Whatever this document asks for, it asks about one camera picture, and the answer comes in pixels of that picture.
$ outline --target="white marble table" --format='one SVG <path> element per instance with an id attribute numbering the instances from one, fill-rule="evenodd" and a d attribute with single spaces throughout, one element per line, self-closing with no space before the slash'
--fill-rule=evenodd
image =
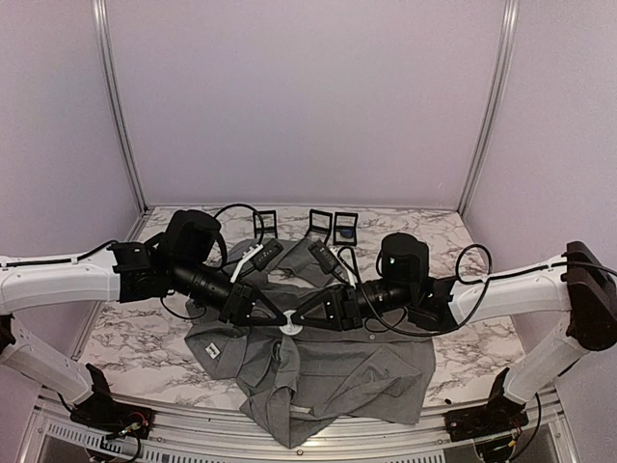
<path id="1" fill-rule="evenodd" d="M 218 208 L 205 207 L 213 213 Z M 417 209 L 323 207 L 360 214 L 358 258 L 365 279 L 376 278 L 374 263 L 381 240 L 392 232 L 408 232 L 426 241 L 431 250 L 431 274 L 453 274 L 461 249 L 471 243 L 456 212 Z M 298 239 L 309 226 L 306 206 L 276 207 L 279 237 Z M 163 231 L 175 208 L 157 207 L 140 236 L 145 240 Z M 221 216 L 228 246 L 253 236 L 250 212 L 233 209 Z M 465 262 L 479 270 L 478 255 Z M 168 298 L 170 307 L 186 313 L 186 298 Z M 211 380 L 184 343 L 190 322 L 174 318 L 158 300 L 109 304 L 100 314 L 82 355 L 82 362 L 101 368 L 113 393 L 167 403 L 237 410 L 245 397 L 233 380 Z M 509 317 L 473 323 L 435 339 L 437 369 L 424 406 L 486 398 L 495 375 L 523 355 Z"/>

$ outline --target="purple wall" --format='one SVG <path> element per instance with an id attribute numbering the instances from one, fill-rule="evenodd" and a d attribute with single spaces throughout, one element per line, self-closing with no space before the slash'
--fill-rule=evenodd
<path id="1" fill-rule="evenodd" d="M 467 222 L 503 269 L 581 239 L 617 267 L 617 4 L 522 2 L 506 94 Z M 527 347 L 554 318 L 517 320 Z M 583 463 L 614 461 L 617 348 L 557 383 Z"/>
<path id="2" fill-rule="evenodd" d="M 90 2 L 0 5 L 0 255 L 87 250 L 137 219 L 105 94 Z M 19 313 L 68 352 L 92 304 Z M 0 459 L 13 462 L 38 386 L 0 367 Z"/>
<path id="3" fill-rule="evenodd" d="M 494 0 L 110 2 L 148 201 L 455 208 L 503 9 Z"/>

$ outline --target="gray fabric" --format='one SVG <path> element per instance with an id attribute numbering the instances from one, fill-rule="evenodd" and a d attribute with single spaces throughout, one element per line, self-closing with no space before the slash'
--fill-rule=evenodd
<path id="1" fill-rule="evenodd" d="M 253 283 L 283 310 L 297 307 L 315 291 L 271 284 L 264 274 L 252 274 Z M 191 303 L 187 309 L 190 314 L 201 310 Z M 308 327 L 288 337 L 276 327 L 233 327 L 216 321 L 217 316 L 208 312 L 186 343 L 210 377 L 236 379 L 247 395 L 240 410 L 281 444 L 298 446 L 341 415 L 417 422 L 435 370 L 430 340 Z M 395 323 L 399 316 L 389 313 L 387 320 Z M 215 358 L 211 348 L 208 353 L 211 344 L 220 351 Z"/>

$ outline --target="black cable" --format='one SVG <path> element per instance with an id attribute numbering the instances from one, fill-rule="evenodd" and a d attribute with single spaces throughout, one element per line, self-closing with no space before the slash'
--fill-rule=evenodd
<path id="1" fill-rule="evenodd" d="M 380 263 L 382 261 L 382 251 L 379 251 L 379 254 L 377 255 L 377 258 L 375 259 L 375 271 L 377 272 L 377 275 L 379 275 L 380 277 L 383 277 L 384 275 L 382 274 L 382 269 L 380 267 Z"/>
<path id="2" fill-rule="evenodd" d="M 348 282 L 348 281 L 346 281 L 346 280 L 345 280 L 343 277 L 341 277 L 340 275 L 338 275 L 336 272 L 333 272 L 333 273 L 332 273 L 332 276 L 333 276 L 333 277 L 335 277 L 335 278 L 336 278 L 336 280 L 337 280 L 339 283 L 342 283 L 342 284 L 344 284 L 344 285 L 349 285 L 349 282 Z"/>
<path id="3" fill-rule="evenodd" d="M 406 310 L 404 307 L 401 307 L 401 309 L 403 309 L 403 313 L 401 314 L 401 317 L 399 318 L 399 320 L 398 320 L 396 323 L 394 323 L 394 324 L 392 325 L 392 326 L 394 326 L 394 327 L 396 327 L 396 326 L 400 325 L 400 324 L 403 322 L 403 320 L 407 317 L 407 310 Z M 381 334 L 381 333 L 387 333 L 387 332 L 389 331 L 389 329 L 387 329 L 387 328 L 386 328 L 386 329 L 384 329 L 384 330 L 371 330 L 371 329 L 368 327 L 368 322 L 369 322 L 370 320 L 372 320 L 372 318 L 365 318 L 365 319 L 364 319 L 364 323 L 363 323 L 363 325 L 364 325 L 364 329 L 365 329 L 367 332 L 369 332 L 369 333 L 375 333 L 375 334 Z"/>
<path id="4" fill-rule="evenodd" d="M 255 209 L 253 206 L 251 206 L 250 204 L 244 204 L 244 203 L 233 203 L 233 204 L 228 204 L 225 207 L 222 207 L 221 209 L 219 209 L 219 211 L 214 214 L 214 218 L 216 219 L 217 217 L 219 217 L 223 212 L 225 212 L 226 210 L 230 210 L 234 207 L 244 207 L 245 209 L 251 210 L 253 212 L 254 215 L 257 216 L 257 219 L 259 219 L 259 224 L 261 226 L 261 233 L 259 234 L 259 239 L 257 240 L 257 244 L 261 244 L 261 242 L 263 241 L 263 235 L 265 234 L 265 225 L 263 222 L 263 217 L 261 216 L 261 214 L 259 213 L 259 211 L 257 209 Z"/>
<path id="5" fill-rule="evenodd" d="M 347 251 L 349 251 L 351 253 L 351 259 L 352 259 L 352 262 L 353 262 L 353 268 L 341 256 L 341 253 L 343 251 L 345 251 L 345 250 L 347 250 Z M 458 325 L 456 325 L 456 326 L 454 326 L 452 328 L 449 328 L 447 330 L 440 331 L 440 332 L 421 333 L 421 332 L 416 332 L 416 331 L 405 331 L 405 330 L 401 330 L 400 328 L 397 328 L 396 326 L 393 326 L 393 325 L 390 325 L 389 323 L 387 323 L 379 315 L 379 313 L 377 312 L 377 310 L 375 309 L 373 304 L 370 302 L 370 298 L 368 297 L 368 294 L 366 294 L 366 290 L 364 289 L 364 286 L 362 284 L 362 278 L 360 276 L 360 270 L 358 268 L 358 261 L 356 259 L 356 252 L 354 251 L 354 248 L 351 248 L 349 246 L 343 246 L 342 248 L 340 248 L 338 250 L 338 258 L 343 262 L 343 264 L 347 268 L 349 268 L 354 273 L 354 275 L 358 279 L 358 287 L 360 288 L 360 291 L 362 293 L 362 297 L 366 301 L 366 304 L 368 305 L 368 308 L 373 312 L 373 316 L 375 317 L 375 319 L 377 321 L 379 321 L 384 328 L 387 328 L 387 329 L 393 331 L 394 333 L 397 333 L 397 334 L 403 335 L 403 336 L 411 336 L 411 337 L 416 337 L 416 338 L 434 338 L 435 336 L 447 335 L 449 333 L 453 333 L 455 331 L 460 330 L 461 328 L 463 328 L 465 325 L 467 325 L 469 323 L 469 321 L 473 318 L 473 316 L 475 315 L 477 310 L 480 308 L 480 304 L 482 304 L 482 301 L 484 300 L 484 297 L 486 296 L 486 292 L 489 289 L 489 284 L 491 282 L 491 278 L 490 277 L 487 278 L 487 280 L 486 280 L 486 282 L 484 284 L 484 287 L 482 289 L 482 292 L 480 293 L 480 296 L 475 301 L 475 305 L 473 306 L 473 309 L 471 309 L 471 312 L 469 312 L 469 315 L 467 315 L 467 317 L 465 317 L 465 319 L 461 323 L 459 323 Z"/>
<path id="6" fill-rule="evenodd" d="M 257 239 L 257 244 L 261 244 L 263 242 L 263 236 L 265 234 L 265 229 L 264 229 L 265 228 L 265 224 L 263 222 L 263 217 L 261 216 L 259 211 L 257 209 L 255 209 L 253 206 L 251 206 L 250 204 L 244 204 L 244 203 L 228 204 L 228 205 L 222 207 L 221 209 L 219 209 L 219 211 L 216 214 L 214 214 L 214 218 L 215 219 L 218 218 L 223 212 L 225 212 L 226 210 L 230 210 L 230 209 L 232 209 L 234 207 L 244 207 L 245 209 L 251 210 L 253 212 L 253 214 L 257 216 L 257 219 L 259 219 L 259 224 L 261 226 L 261 233 L 259 234 L 259 238 Z M 226 275 L 226 276 L 231 278 L 231 275 L 229 275 L 227 270 L 225 268 L 223 268 L 223 267 L 229 267 L 230 265 L 234 265 L 234 264 L 238 263 L 241 259 L 242 258 L 235 259 L 235 260 L 230 260 L 230 261 L 227 261 L 227 262 L 221 262 L 221 272 L 224 275 Z"/>
<path id="7" fill-rule="evenodd" d="M 62 402 L 62 405 L 63 405 L 63 406 L 64 406 L 64 407 L 68 410 L 68 412 L 69 412 L 69 413 L 73 413 L 72 408 L 70 408 L 70 407 L 67 405 L 67 402 L 65 401 L 65 398 L 64 398 L 64 397 L 62 397 L 62 394 L 60 394 L 60 393 L 57 393 L 57 394 L 58 394 L 58 397 L 60 398 L 60 401 Z"/>
<path id="8" fill-rule="evenodd" d="M 493 273 L 493 256 L 491 256 L 491 251 L 489 251 L 489 249 L 483 244 L 477 244 L 477 243 L 470 244 L 467 248 L 465 248 L 463 251 L 459 253 L 459 257 L 456 258 L 456 265 L 454 265 L 454 273 L 456 275 L 456 280 L 461 285 L 477 285 L 478 283 L 483 283 L 481 279 L 466 282 L 465 280 L 461 278 L 461 262 L 463 261 L 463 258 L 465 257 L 465 255 L 472 249 L 481 249 L 482 251 L 486 253 L 487 261 L 489 264 L 488 265 L 489 269 L 487 273 L 489 275 Z"/>
<path id="9" fill-rule="evenodd" d="M 129 431 L 129 433 L 132 434 L 135 439 L 137 439 L 137 451 L 130 460 L 126 460 L 124 461 L 124 463 L 135 463 L 137 461 L 137 458 L 139 458 L 139 454 L 142 452 L 142 440 L 132 429 Z"/>
<path id="10" fill-rule="evenodd" d="M 161 301 L 161 306 L 163 306 L 163 308 L 169 312 L 170 314 L 172 314 L 173 316 L 175 316 L 176 318 L 179 318 L 181 320 L 197 320 L 198 318 L 202 318 L 205 313 L 207 312 L 207 307 L 203 308 L 203 313 L 200 313 L 197 316 L 184 316 L 184 315 L 180 315 L 179 313 L 175 313 L 173 310 L 171 310 L 169 307 L 167 307 L 167 304 L 165 304 L 165 298 L 161 297 L 159 299 L 159 301 Z"/>
<path id="11" fill-rule="evenodd" d="M 510 461 L 515 461 L 518 460 L 519 457 L 523 454 L 523 452 L 525 450 L 527 450 L 529 448 L 529 446 L 531 445 L 531 443 L 533 442 L 533 440 L 535 439 L 535 437 L 538 435 L 538 431 L 540 430 L 540 423 L 542 421 L 542 403 L 540 402 L 540 396 L 538 394 L 536 394 L 536 402 L 538 402 L 538 422 L 536 423 L 536 427 L 533 430 L 533 434 L 531 434 L 531 437 L 529 438 L 529 440 L 527 442 L 525 442 L 523 448 L 521 449 L 521 451 L 519 451 L 516 455 L 514 455 L 512 458 L 510 458 Z"/>
<path id="12" fill-rule="evenodd" d="M 79 261 L 79 260 L 87 259 L 93 254 L 96 254 L 101 249 L 104 249 L 111 244 L 116 244 L 117 242 L 118 241 L 115 239 L 105 241 L 103 244 L 99 244 L 98 246 L 88 251 L 87 253 L 82 254 L 81 256 L 77 256 L 77 260 Z M 18 262 L 8 262 L 7 267 L 23 267 L 26 265 L 55 265 L 58 263 L 71 263 L 71 262 L 72 262 L 72 258 L 48 259 L 48 260 L 21 260 Z"/>

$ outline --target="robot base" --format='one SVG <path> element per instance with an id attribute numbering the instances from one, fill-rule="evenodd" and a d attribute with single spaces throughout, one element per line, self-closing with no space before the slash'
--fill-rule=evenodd
<path id="1" fill-rule="evenodd" d="M 491 412 L 487 405 L 452 410 L 445 414 L 445 430 L 452 442 L 476 439 L 499 432 L 507 432 L 529 424 L 526 412 L 509 416 Z"/>

